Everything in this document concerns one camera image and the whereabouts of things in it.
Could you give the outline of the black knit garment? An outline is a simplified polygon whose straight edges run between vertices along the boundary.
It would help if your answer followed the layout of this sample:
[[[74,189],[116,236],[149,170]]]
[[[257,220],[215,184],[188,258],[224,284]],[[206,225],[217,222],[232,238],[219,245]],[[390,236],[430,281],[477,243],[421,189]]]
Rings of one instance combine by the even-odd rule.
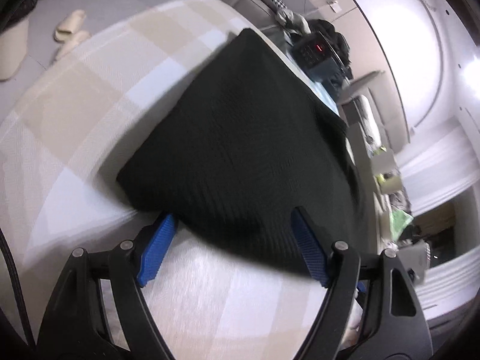
[[[347,128],[253,30],[233,38],[121,168],[133,207],[176,216],[247,260],[304,274],[295,207],[368,250],[365,192]]]

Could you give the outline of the black clothes pile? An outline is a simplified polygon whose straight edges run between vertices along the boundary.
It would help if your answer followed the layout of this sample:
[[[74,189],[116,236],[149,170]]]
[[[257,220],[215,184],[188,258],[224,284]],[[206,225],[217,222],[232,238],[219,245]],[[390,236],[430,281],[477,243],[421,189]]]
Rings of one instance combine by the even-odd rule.
[[[353,75],[350,61],[350,47],[346,38],[341,33],[338,33],[335,27],[327,20],[310,19],[308,25],[313,32],[320,32],[323,34],[342,61],[343,66],[346,69],[346,78],[352,80]]]

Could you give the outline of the striped grey clothes on sofa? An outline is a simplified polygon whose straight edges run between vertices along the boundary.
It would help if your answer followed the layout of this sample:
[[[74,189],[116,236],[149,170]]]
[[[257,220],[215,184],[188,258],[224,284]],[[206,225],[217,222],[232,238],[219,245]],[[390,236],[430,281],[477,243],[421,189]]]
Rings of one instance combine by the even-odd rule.
[[[273,14],[276,22],[290,33],[300,36],[309,35],[312,30],[307,20],[293,10],[290,10],[283,0],[260,0]]]

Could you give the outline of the white storage box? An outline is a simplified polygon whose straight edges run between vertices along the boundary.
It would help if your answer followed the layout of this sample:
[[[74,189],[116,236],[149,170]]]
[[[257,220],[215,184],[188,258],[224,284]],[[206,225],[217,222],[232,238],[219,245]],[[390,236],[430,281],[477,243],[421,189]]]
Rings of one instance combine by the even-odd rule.
[[[370,159],[370,164],[381,194],[390,195],[403,189],[401,174],[391,149],[380,150]]]

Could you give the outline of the beige checked bed sheet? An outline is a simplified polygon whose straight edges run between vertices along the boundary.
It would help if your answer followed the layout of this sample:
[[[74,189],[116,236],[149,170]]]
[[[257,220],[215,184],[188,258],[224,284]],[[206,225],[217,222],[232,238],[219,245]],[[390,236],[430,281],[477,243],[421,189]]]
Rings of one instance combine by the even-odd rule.
[[[220,0],[174,0],[94,35],[1,123],[1,230],[32,330],[72,250],[110,250],[151,223],[116,184],[192,78],[249,22]],[[143,290],[177,359],[292,359],[326,291],[179,228]]]

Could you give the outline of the black device red display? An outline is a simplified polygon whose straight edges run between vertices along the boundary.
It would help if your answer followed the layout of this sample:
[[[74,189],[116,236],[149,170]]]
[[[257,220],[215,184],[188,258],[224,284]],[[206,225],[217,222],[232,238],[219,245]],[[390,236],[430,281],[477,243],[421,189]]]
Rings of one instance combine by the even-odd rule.
[[[322,81],[337,74],[345,76],[346,68],[322,33],[310,33],[298,40],[291,49],[297,65],[311,79]]]

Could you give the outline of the right cream slipper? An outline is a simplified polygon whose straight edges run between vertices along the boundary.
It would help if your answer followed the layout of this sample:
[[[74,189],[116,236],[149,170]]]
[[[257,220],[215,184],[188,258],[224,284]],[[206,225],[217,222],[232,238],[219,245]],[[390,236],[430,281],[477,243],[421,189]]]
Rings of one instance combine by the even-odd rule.
[[[78,33],[75,33],[67,40],[59,49],[55,55],[55,61],[61,60],[65,55],[68,55],[76,47],[78,47],[82,42],[91,38],[90,32],[86,30],[81,30]]]

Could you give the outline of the cream slipper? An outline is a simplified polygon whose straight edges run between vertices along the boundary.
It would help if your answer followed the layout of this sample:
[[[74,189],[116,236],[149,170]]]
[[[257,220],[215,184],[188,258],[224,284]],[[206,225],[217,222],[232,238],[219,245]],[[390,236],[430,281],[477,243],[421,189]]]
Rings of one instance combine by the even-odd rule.
[[[55,41],[58,43],[64,43],[67,41],[72,35],[75,35],[81,29],[85,19],[86,12],[84,10],[74,10],[55,27]]]
[[[65,55],[68,55],[76,47],[78,47],[82,42],[91,38],[90,32],[86,30],[81,30],[78,33],[75,33],[67,40],[59,49],[55,55],[55,61],[61,60]]]

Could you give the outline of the cream waste bin black liner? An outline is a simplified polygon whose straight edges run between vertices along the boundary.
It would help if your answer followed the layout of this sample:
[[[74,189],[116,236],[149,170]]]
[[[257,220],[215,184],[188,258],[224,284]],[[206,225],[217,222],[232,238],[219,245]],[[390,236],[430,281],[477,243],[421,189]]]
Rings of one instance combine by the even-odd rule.
[[[28,52],[29,17],[5,30],[0,37],[0,80],[10,80]]]

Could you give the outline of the left cream slipper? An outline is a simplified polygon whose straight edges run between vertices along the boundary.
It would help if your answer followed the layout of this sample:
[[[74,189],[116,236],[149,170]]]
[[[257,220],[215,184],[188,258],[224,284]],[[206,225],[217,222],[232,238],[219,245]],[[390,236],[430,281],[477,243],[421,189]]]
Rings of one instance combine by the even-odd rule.
[[[58,43],[64,43],[67,41],[72,35],[75,35],[81,29],[85,19],[86,12],[84,10],[74,10],[55,27],[55,41]]]

